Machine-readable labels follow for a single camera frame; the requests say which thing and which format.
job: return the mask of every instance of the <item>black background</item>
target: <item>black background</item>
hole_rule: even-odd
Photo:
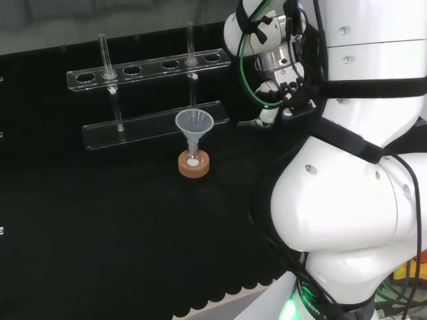
[[[223,47],[223,24],[195,30]],[[185,29],[108,41],[114,64],[184,53]],[[171,319],[283,271],[248,220],[257,173],[304,133],[215,127],[211,170],[177,172],[183,135],[86,151],[81,127],[113,119],[106,89],[75,93],[67,71],[101,65],[97,42],[0,58],[0,318]],[[123,117],[188,105],[186,76],[122,85]],[[255,117],[236,64],[201,73],[198,102]],[[424,128],[393,144],[426,151]]]

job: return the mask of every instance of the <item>test tube rack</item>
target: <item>test tube rack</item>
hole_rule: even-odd
[[[67,72],[68,88],[72,91],[102,87],[109,91],[115,121],[84,125],[82,132],[86,149],[113,147],[179,132],[175,126],[175,116],[185,107],[122,119],[117,90],[118,85],[123,83],[186,73],[190,88],[190,106],[187,107],[207,111],[216,125],[229,120],[220,101],[196,104],[197,73],[227,67],[231,61],[223,49],[194,52],[193,23],[187,24],[188,52],[182,55],[112,65],[107,38],[103,33],[99,35],[99,46],[103,59],[102,67]]]

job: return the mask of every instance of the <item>black strap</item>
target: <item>black strap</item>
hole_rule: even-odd
[[[327,81],[319,86],[327,98],[403,98],[427,93],[427,77],[415,79]]]
[[[273,21],[272,18],[264,16],[261,20],[252,22],[251,19],[246,15],[246,11],[243,6],[243,0],[239,0],[238,2],[238,7],[236,9],[236,18],[238,20],[240,30],[242,30],[245,35],[255,33],[262,45],[267,41],[266,34],[262,32],[258,27],[261,22],[264,22],[265,24],[269,25]]]
[[[384,150],[379,146],[367,142],[356,133],[323,117],[312,129],[311,134],[323,142],[373,164],[380,162],[381,157],[384,155]]]
[[[265,101],[266,103],[275,103],[279,100],[278,91],[269,90],[268,92],[265,91],[256,91],[256,96],[262,99],[262,101]]]

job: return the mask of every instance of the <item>black cable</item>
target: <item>black cable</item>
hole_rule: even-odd
[[[401,305],[400,308],[392,308],[396,311],[396,313],[402,312],[407,306],[407,304],[404,302],[397,302],[397,303],[395,303],[395,305]],[[418,308],[418,307],[425,307],[425,306],[427,306],[427,300],[413,301],[413,302],[411,302],[409,309]]]
[[[304,80],[304,78],[303,78],[303,77],[301,77],[300,73],[299,73],[299,72],[298,72],[298,70],[296,69],[296,66],[295,66],[295,63],[294,63],[294,59],[292,58],[292,52],[291,52],[291,44],[290,44],[290,41],[289,41],[289,40],[287,40],[286,42],[288,43],[288,55],[289,55],[289,59],[290,59],[290,61],[291,61],[292,69],[294,70],[294,72],[296,73],[296,75],[298,76],[298,78],[300,78],[300,79]]]
[[[254,10],[254,12],[248,17],[248,19],[250,21],[252,21],[252,19],[255,17],[255,15],[258,13],[258,11],[262,8],[262,6],[266,3],[267,0],[262,0],[261,3],[256,7],[256,9]],[[242,43],[243,43],[243,38],[245,37],[245,34],[242,32],[242,36],[240,37],[240,42],[239,42],[239,46],[238,46],[238,54],[237,54],[237,58],[240,57],[240,49],[242,48]]]
[[[387,302],[387,304],[389,305],[391,302],[393,302],[393,301],[394,301],[394,300],[392,300],[392,298],[390,298],[390,297],[386,296],[385,294],[383,294],[383,293],[381,293],[381,292],[379,292],[379,291],[377,291],[375,294],[376,294],[377,296],[379,296],[379,297],[383,298],[384,300],[386,300],[386,301],[381,301],[380,303]],[[405,305],[405,306],[406,306],[406,303],[403,303],[403,302],[397,301],[397,302],[393,303],[392,305]]]
[[[328,80],[328,48],[326,47],[325,29],[323,28],[322,14],[320,13],[319,0],[313,0],[314,13],[318,22],[319,39],[320,39],[320,65],[323,69],[323,81]]]
[[[306,13],[306,11],[305,11],[305,10],[303,10],[303,9],[300,9],[300,11],[301,11],[301,13],[303,14],[304,18],[306,19],[306,29],[307,29],[307,26],[308,26],[308,17],[307,17],[307,13]]]
[[[420,270],[421,270],[421,246],[422,246],[422,222],[421,222],[421,201],[420,201],[420,186],[418,184],[418,179],[416,177],[416,174],[414,170],[412,170],[411,166],[407,164],[405,160],[403,160],[401,157],[399,157],[397,154],[395,154],[392,151],[388,151],[388,153],[395,158],[397,161],[399,161],[406,170],[408,170],[413,182],[414,182],[414,191],[415,191],[415,214],[416,214],[416,268],[415,268],[415,278],[414,282],[412,284],[412,290],[409,294],[408,302],[404,308],[402,320],[406,319],[406,316],[408,315],[409,308],[411,306],[411,302],[414,299],[415,291],[417,283],[420,280]]]
[[[401,299],[408,300],[408,298],[405,297],[405,293],[406,293],[406,289],[408,288],[408,285],[409,285],[410,274],[411,274],[411,260],[409,260],[406,263],[405,284],[404,284],[401,292],[398,292],[397,290],[395,290],[395,288],[389,286],[389,289],[398,295],[393,301],[391,301],[391,305],[394,305],[396,302],[399,302]]]
[[[251,20],[253,19],[254,15],[261,9],[264,3],[265,3],[265,0],[258,5],[257,9],[251,14],[249,19]],[[320,23],[322,23],[320,15],[316,15],[316,19],[318,19],[318,23],[319,23],[319,20],[320,20]],[[244,40],[244,34],[242,33],[242,37],[240,38],[240,42],[238,45],[238,57],[240,56],[243,40]],[[302,78],[301,75],[298,73],[298,70],[296,70],[295,65],[293,64],[293,59],[291,54],[290,54],[290,59],[291,59],[291,64],[293,65],[294,71],[296,72],[297,76],[299,78]],[[296,274],[297,277],[300,276],[300,278],[307,279],[310,283],[312,283],[315,289],[319,291],[320,295],[325,299],[326,302],[331,301],[333,304],[338,304],[337,301],[328,292],[326,292],[323,289],[323,287],[307,272],[307,269],[298,260],[295,260],[294,257],[292,257],[292,255],[287,250],[284,250],[284,252],[288,256],[288,259],[291,261],[291,263],[294,265],[294,268],[297,273]]]
[[[275,161],[270,163],[266,168],[264,168],[263,171],[258,173],[258,179],[261,179],[261,177],[264,177],[268,171],[275,170],[274,168],[277,165],[279,165],[282,161],[286,161],[286,159],[288,159],[289,156],[290,156],[290,151],[284,153]],[[253,203],[254,203],[254,197],[255,197],[254,195],[257,194],[255,186],[260,184],[258,179],[253,184],[252,190],[250,192],[250,198],[251,198],[250,204],[251,204],[251,210],[253,212],[257,211]],[[279,251],[274,250],[274,252],[286,258],[285,267],[288,269],[288,271],[291,271],[298,278],[298,281],[302,280],[302,281],[307,281],[308,283],[311,283],[314,289],[317,291],[317,293],[323,298],[323,300],[326,303],[329,303],[331,301],[332,303],[337,304],[337,301],[328,292],[326,292],[323,289],[323,287],[308,273],[307,269],[300,262],[300,260],[292,255],[292,253],[290,252],[291,249],[285,243],[282,243],[281,241],[276,241],[275,238],[271,237],[271,235],[268,232],[263,231],[264,228],[261,228],[261,230],[262,230],[262,235],[268,240],[268,242],[271,243],[274,248],[279,249]]]

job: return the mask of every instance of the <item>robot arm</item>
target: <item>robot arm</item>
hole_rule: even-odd
[[[299,88],[298,79],[304,76],[304,68],[300,63],[292,65],[295,61],[293,50],[288,48],[288,41],[291,35],[286,32],[288,17],[284,14],[283,0],[243,0],[240,3],[240,15],[234,13],[230,15],[224,27],[224,39],[229,52],[237,57],[257,55],[256,69],[263,74],[265,81],[256,89],[258,102],[263,100],[285,101],[292,98],[292,95]],[[255,33],[248,35],[248,41],[242,40],[244,33],[241,30],[242,21],[239,16],[246,15],[248,19],[254,17],[260,21],[269,17],[268,22],[261,22],[258,25],[259,31],[265,35],[265,41],[260,41]],[[306,20],[301,17],[301,32],[306,28]],[[278,114],[279,107],[266,107],[261,111],[257,124],[261,127],[268,127],[274,122]]]
[[[248,15],[260,2],[244,1]],[[260,17],[269,9],[266,7]],[[329,80],[426,76],[427,1],[324,0],[324,9]],[[268,41],[263,45],[252,42],[260,65],[268,55],[279,56],[280,48],[287,45],[280,16],[274,23],[278,28],[260,24]],[[241,36],[232,15],[226,23],[225,38],[233,54],[238,54]],[[252,54],[247,47],[243,52]],[[260,69],[269,75],[268,84],[279,87],[282,80],[276,71],[286,66],[274,65],[276,69],[268,70],[266,65]],[[264,83],[259,90],[266,90],[266,86]],[[322,117],[384,148],[415,124],[424,100],[425,96],[329,99]],[[418,177],[422,220],[427,221],[427,154],[402,158]],[[308,273],[338,303],[368,301],[389,273],[416,254],[414,183],[407,169],[393,157],[383,157],[374,165],[310,137],[278,179],[271,210],[280,238],[292,249],[310,252]],[[422,249],[426,249],[425,223],[422,233]],[[295,299],[300,316],[312,319],[302,300]]]

